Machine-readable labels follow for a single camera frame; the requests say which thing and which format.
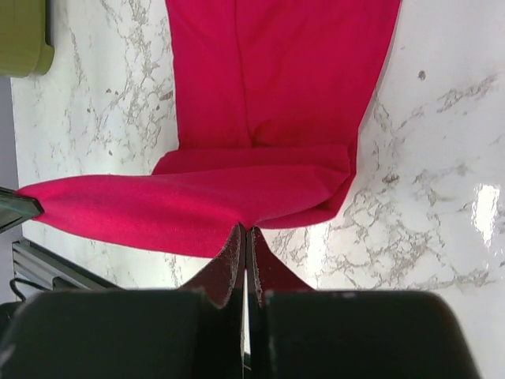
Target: marble surface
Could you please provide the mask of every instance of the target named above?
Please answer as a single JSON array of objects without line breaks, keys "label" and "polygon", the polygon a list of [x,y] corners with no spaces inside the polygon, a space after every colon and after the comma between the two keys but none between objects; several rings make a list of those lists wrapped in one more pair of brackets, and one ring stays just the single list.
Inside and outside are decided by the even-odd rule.
[{"label": "marble surface", "polygon": [[[164,1],[57,0],[52,21],[51,71],[12,82],[20,184],[149,173],[178,146]],[[505,377],[504,25],[501,0],[404,0],[341,212],[265,231],[315,287],[442,295],[485,378]],[[24,235],[124,287],[177,286],[206,262]]]}]

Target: pink fabric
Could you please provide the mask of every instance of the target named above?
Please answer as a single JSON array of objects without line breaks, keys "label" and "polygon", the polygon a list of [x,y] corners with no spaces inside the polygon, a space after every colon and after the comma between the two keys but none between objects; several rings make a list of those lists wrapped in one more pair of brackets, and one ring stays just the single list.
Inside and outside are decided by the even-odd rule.
[{"label": "pink fabric", "polygon": [[335,216],[400,0],[167,0],[180,149],[151,176],[19,191],[88,238],[214,257],[236,223]]}]

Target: black plastic part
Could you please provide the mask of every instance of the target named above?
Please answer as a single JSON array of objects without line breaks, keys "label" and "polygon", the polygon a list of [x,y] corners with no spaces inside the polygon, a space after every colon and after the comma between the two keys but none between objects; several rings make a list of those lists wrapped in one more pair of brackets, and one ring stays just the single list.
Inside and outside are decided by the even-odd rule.
[{"label": "black plastic part", "polygon": [[269,335],[265,328],[264,296],[267,291],[314,291],[293,274],[271,251],[260,229],[247,233],[246,267],[249,300],[249,340],[252,377],[267,378],[270,374]]},{"label": "black plastic part", "polygon": [[0,187],[0,233],[44,212],[39,201]]},{"label": "black plastic part", "polygon": [[251,355],[244,354],[244,379],[253,379],[253,371],[251,370]]},{"label": "black plastic part", "polygon": [[225,246],[179,291],[202,291],[209,302],[201,313],[193,377],[243,376],[242,317],[245,229],[232,229]]},{"label": "black plastic part", "polygon": [[479,378],[458,322],[435,295],[267,293],[266,303],[271,379]]},{"label": "black plastic part", "polygon": [[203,304],[197,292],[38,295],[4,336],[2,379],[194,377]]},{"label": "black plastic part", "polygon": [[21,304],[21,302],[6,302],[0,305],[0,340],[2,340],[14,318],[14,313]]}]

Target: black cable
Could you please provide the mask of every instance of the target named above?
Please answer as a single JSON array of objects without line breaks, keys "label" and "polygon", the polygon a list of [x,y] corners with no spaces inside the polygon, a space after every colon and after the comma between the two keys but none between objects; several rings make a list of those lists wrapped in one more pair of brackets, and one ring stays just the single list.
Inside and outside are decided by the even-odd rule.
[{"label": "black cable", "polygon": [[26,300],[26,296],[23,295],[23,293],[21,291],[19,291],[19,288],[17,288],[17,285],[16,283],[21,283],[21,284],[25,284],[27,286],[30,286],[31,288],[35,288],[36,290],[39,290],[39,291],[49,291],[47,288],[41,286],[40,284],[37,284],[37,283],[33,283],[31,282],[30,280],[25,280],[25,279],[21,279],[21,278],[14,278],[14,279],[11,279],[9,281],[9,286],[10,286],[10,289],[12,290],[12,292],[18,297],[21,299],[21,301],[25,301]]}]

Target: pink cloth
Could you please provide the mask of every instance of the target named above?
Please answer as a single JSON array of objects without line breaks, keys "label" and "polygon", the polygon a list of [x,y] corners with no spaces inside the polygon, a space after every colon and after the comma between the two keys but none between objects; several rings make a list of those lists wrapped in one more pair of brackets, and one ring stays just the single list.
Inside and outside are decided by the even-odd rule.
[{"label": "pink cloth", "polygon": [[334,217],[400,0],[167,0],[180,149],[151,176],[28,186],[37,220],[88,238],[214,257],[233,225]]}]

